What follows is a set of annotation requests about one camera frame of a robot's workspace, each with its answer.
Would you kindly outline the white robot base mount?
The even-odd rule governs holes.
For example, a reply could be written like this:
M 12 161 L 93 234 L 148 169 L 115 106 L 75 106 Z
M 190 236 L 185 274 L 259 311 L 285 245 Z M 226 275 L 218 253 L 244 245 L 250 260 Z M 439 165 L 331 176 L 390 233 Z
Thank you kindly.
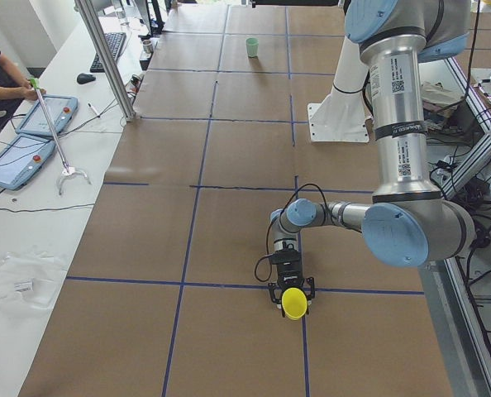
M 359 46 L 345 38 L 331 92 L 321 103 L 307 106 L 313 142 L 367 143 L 365 105 L 362 99 L 369 68 L 360 60 Z

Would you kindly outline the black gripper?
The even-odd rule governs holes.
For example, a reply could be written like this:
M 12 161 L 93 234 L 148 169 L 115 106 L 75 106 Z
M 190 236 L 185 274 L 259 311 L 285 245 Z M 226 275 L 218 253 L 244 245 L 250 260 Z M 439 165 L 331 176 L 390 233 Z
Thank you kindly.
M 302 288 L 304 283 L 301 253 L 295 249 L 276 251 L 270 258 L 271 265 L 276 266 L 277 281 L 267 284 L 269 298 L 278 310 L 282 309 L 282 293 L 279 288 Z M 309 289 L 306 293 L 307 306 L 315 299 L 315 280 L 312 276 L 305 279 Z

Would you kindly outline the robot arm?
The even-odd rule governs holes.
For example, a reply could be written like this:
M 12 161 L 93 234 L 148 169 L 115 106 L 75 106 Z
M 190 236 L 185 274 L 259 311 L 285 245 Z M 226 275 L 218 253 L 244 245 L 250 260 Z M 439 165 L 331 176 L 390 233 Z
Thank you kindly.
M 277 280 L 271 301 L 292 320 L 303 317 L 315 296 L 313 278 L 303 276 L 297 237 L 309 227 L 337 226 L 361 233 L 385 264 L 418 267 L 464 254 L 474 223 L 460 205 L 442 197 L 427 168 L 427 125 L 419 66 L 459 54 L 466 46 L 470 5 L 466 1 L 349 1 L 346 44 L 355 66 L 348 88 L 370 93 L 374 138 L 379 150 L 379 187 L 372 204 L 314 203 L 291 199 L 270 216 L 274 250 L 269 262 Z

